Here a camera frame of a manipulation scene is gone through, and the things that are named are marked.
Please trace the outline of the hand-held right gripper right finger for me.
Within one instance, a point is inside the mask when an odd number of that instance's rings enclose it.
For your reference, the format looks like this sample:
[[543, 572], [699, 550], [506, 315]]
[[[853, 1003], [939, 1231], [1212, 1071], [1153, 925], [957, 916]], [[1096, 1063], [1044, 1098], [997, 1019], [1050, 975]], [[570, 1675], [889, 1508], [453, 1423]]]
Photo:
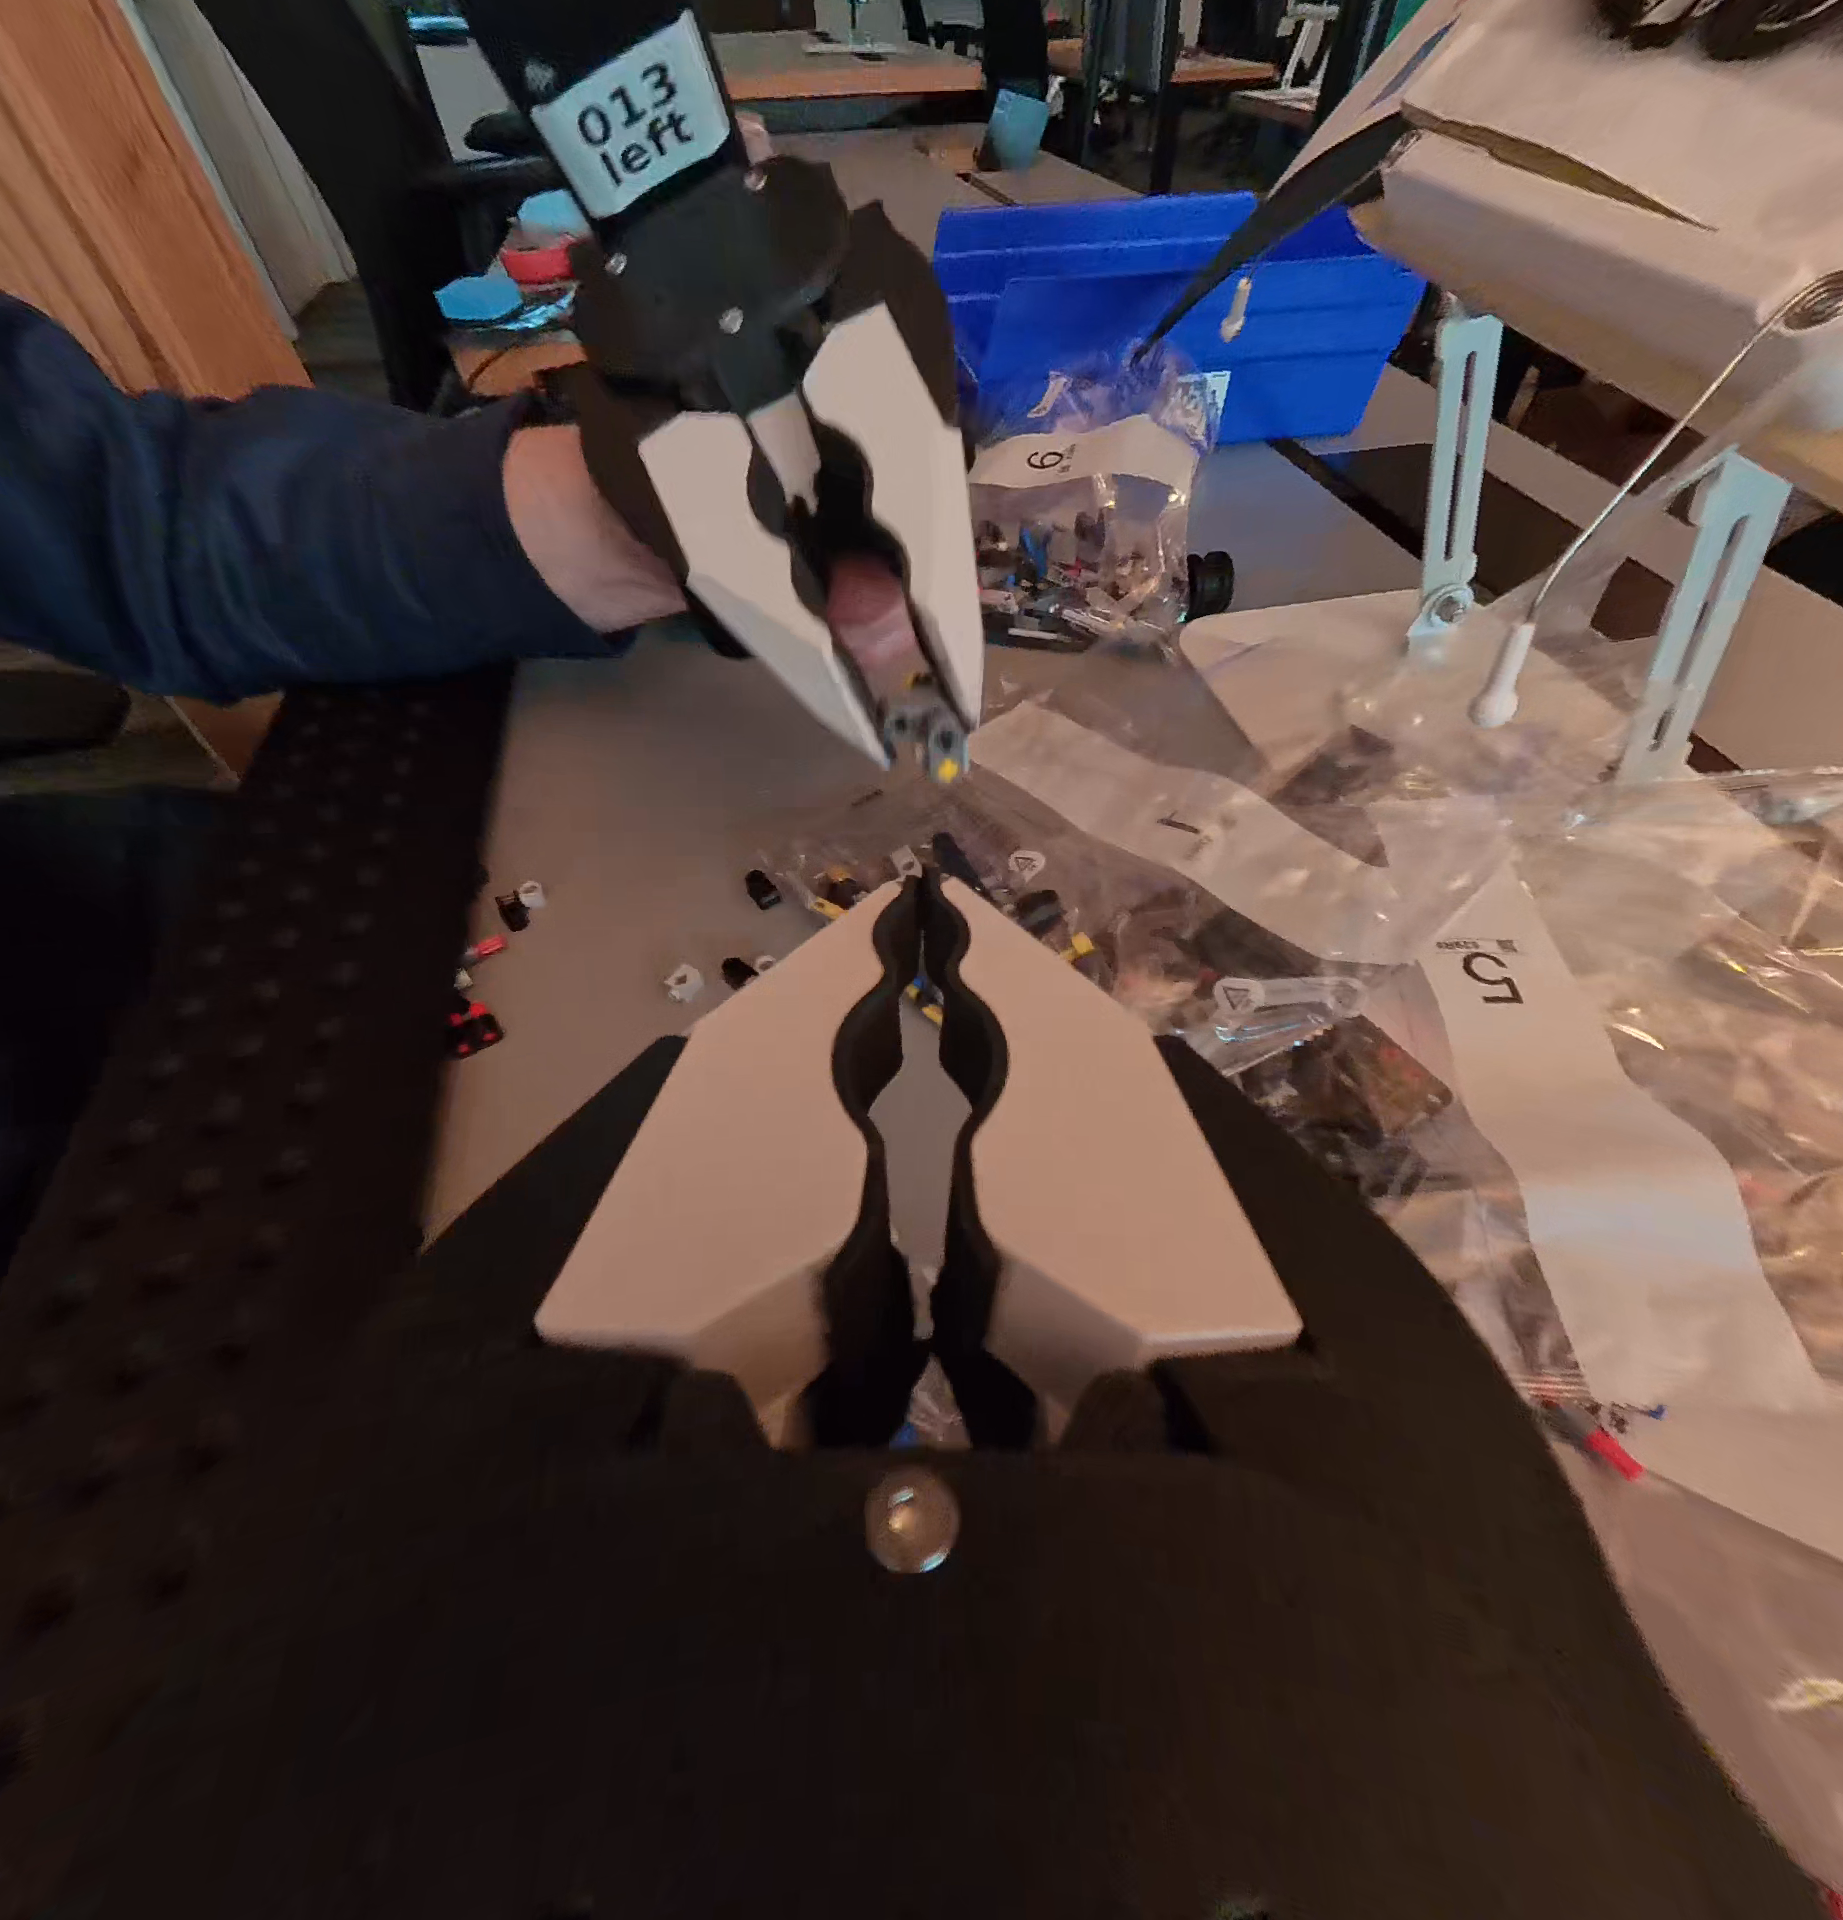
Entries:
[[1114, 1374], [1283, 1354], [1300, 1314], [1148, 1029], [957, 879], [922, 886], [966, 1102], [934, 1358], [973, 1447], [1035, 1447]]

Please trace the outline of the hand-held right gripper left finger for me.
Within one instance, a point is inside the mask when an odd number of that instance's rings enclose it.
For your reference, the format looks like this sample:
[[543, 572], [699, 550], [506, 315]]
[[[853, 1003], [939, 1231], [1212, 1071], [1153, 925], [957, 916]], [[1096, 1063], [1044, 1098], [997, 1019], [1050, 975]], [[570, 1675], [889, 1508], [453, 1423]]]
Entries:
[[923, 1347], [872, 1109], [905, 1065], [923, 886], [895, 880], [695, 1024], [535, 1314], [788, 1406], [821, 1447], [906, 1423]]

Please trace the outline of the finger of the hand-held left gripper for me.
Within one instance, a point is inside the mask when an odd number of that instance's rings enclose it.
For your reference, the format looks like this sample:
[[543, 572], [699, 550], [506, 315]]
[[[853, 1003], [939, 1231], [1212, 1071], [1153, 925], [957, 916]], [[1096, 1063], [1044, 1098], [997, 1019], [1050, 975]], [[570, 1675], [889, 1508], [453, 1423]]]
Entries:
[[750, 425], [681, 413], [638, 455], [693, 600], [809, 718], [888, 770], [881, 723], [814, 604], [814, 577], [788, 540], [788, 497]]
[[861, 309], [837, 318], [798, 397], [819, 450], [826, 572], [842, 554], [881, 557], [906, 593], [916, 635], [891, 674], [848, 662], [879, 723], [889, 691], [932, 675], [970, 734], [983, 712], [983, 611], [947, 310]]

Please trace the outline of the small grey lego assembly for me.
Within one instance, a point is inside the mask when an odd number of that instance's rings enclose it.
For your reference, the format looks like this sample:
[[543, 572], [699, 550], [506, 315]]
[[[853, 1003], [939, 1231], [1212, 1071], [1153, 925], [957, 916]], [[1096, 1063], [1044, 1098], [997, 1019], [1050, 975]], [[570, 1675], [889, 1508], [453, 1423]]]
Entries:
[[918, 675], [888, 692], [881, 741], [889, 758], [915, 760], [915, 768], [934, 785], [957, 785], [966, 774], [963, 718], [932, 675]]

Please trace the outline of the pile of clear lego bags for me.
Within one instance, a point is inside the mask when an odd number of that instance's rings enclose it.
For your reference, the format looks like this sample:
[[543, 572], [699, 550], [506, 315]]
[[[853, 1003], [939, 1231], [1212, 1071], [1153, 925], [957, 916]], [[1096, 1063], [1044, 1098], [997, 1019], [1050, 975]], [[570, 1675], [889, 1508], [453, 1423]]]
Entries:
[[978, 764], [1335, 977], [1307, 1042], [1233, 986], [1120, 996], [1260, 1063], [1260, 1099], [1409, 1237], [1526, 1397], [1638, 1484], [1590, 1498], [1714, 1745], [1843, 1892], [1843, 773], [1618, 774], [1638, 643], [1560, 631], [1473, 706], [1495, 611], [1398, 595], [990, 662]]

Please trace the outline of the person's left hand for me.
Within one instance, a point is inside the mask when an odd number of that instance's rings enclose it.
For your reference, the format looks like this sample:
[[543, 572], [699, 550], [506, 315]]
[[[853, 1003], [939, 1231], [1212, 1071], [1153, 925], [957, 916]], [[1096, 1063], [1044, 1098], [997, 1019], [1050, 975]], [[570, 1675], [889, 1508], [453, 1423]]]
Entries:
[[[503, 458], [503, 497], [528, 563], [590, 628], [615, 635], [687, 616], [714, 648], [740, 654], [730, 637], [711, 637], [668, 563], [596, 494], [577, 428], [518, 429]], [[864, 674], [891, 674], [916, 647], [906, 593], [874, 554], [830, 566], [827, 627]]]

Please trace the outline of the clear bag of mixed parts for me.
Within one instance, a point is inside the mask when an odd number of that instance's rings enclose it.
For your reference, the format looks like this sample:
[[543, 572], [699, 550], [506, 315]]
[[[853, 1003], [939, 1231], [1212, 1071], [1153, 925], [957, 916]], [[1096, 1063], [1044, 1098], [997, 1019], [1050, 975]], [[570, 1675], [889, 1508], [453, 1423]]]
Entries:
[[1044, 654], [1170, 656], [1191, 509], [1225, 381], [1175, 363], [1050, 372], [1008, 394], [968, 489], [983, 637]]

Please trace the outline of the blue plastic bin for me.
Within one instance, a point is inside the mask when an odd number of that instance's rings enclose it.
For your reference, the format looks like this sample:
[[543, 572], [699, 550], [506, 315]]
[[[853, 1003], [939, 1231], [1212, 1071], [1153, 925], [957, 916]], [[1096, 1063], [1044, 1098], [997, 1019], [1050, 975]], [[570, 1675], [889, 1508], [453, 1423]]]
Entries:
[[[1251, 213], [1244, 190], [941, 213], [934, 277], [966, 392], [1003, 400], [1033, 377], [1135, 349]], [[1223, 345], [1240, 275], [1255, 277], [1255, 296], [1242, 339]], [[1331, 209], [1225, 277], [1167, 343], [1225, 381], [1219, 444], [1334, 442], [1362, 423], [1424, 291]]]

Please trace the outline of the background wooden table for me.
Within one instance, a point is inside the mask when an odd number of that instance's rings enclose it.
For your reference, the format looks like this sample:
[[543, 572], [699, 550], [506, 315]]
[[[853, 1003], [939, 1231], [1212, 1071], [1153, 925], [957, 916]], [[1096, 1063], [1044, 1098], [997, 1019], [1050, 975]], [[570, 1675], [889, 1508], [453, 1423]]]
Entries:
[[[806, 32], [726, 32], [711, 48], [725, 86], [736, 107], [783, 102], [905, 102], [973, 100], [983, 92], [983, 73], [973, 58], [899, 42], [891, 52], [870, 58], [853, 48], [814, 42]], [[1082, 80], [1082, 41], [1050, 42], [1051, 75]], [[1271, 63], [1186, 55], [1175, 63], [1178, 89], [1267, 89], [1279, 73]]]

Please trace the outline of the black office chair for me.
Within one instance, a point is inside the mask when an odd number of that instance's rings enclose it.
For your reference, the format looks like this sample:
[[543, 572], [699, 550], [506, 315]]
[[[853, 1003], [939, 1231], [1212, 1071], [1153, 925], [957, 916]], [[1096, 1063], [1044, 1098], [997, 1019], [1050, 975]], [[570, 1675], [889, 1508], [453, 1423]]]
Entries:
[[496, 113], [500, 154], [453, 158], [415, 22], [465, 7], [200, 4], [200, 13], [351, 250], [391, 402], [429, 409], [453, 371], [436, 291], [475, 275], [525, 197], [557, 186], [509, 108]]
[[131, 707], [131, 692], [98, 675], [0, 670], [0, 768], [108, 747]]

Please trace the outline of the black pointed flap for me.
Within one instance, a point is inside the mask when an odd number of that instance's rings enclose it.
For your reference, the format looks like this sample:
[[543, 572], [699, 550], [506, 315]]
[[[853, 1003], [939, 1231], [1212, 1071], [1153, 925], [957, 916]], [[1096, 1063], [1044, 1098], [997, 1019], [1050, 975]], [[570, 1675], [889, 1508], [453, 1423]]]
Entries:
[[1383, 175], [1393, 155], [1415, 138], [1411, 122], [1398, 111], [1368, 122], [1355, 133], [1283, 175], [1267, 200], [1238, 227], [1210, 262], [1175, 293], [1172, 303], [1159, 318], [1148, 335], [1132, 350], [1135, 363], [1162, 343], [1162, 339], [1215, 290], [1225, 277], [1260, 262], [1300, 227], [1335, 207], [1366, 204], [1385, 195]]

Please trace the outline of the black perforated pad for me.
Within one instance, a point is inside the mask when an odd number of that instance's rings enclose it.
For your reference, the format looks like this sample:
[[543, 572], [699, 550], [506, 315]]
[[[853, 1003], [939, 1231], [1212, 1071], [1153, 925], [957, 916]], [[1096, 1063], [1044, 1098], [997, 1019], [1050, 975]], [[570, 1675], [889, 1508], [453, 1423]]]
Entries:
[[418, 1227], [512, 670], [291, 695], [0, 1283], [0, 1665], [198, 1586]]

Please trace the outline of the white car print box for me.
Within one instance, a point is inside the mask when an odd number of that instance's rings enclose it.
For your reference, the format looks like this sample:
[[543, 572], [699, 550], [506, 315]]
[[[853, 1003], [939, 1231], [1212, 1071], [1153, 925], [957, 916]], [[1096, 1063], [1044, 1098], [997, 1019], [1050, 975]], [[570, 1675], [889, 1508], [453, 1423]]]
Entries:
[[1424, 5], [1353, 107], [1398, 113], [1378, 238], [1607, 377], [1696, 383], [1750, 335], [1752, 397], [1843, 431], [1843, 21], [1812, 5]]

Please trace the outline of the round table with wooden edge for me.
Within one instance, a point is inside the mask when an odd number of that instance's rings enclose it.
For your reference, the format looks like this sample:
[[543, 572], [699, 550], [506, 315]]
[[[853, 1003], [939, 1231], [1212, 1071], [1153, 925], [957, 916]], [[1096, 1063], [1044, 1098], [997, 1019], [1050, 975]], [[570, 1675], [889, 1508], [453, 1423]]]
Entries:
[[1761, 472], [1791, 484], [1843, 516], [1843, 428], [1813, 429], [1787, 419], [1787, 400], [1767, 397], [1708, 405], [1692, 429], [1700, 440], [1677, 462], [1643, 484], [1638, 499], [1665, 501], [1688, 492], [1719, 457], [1738, 452]]

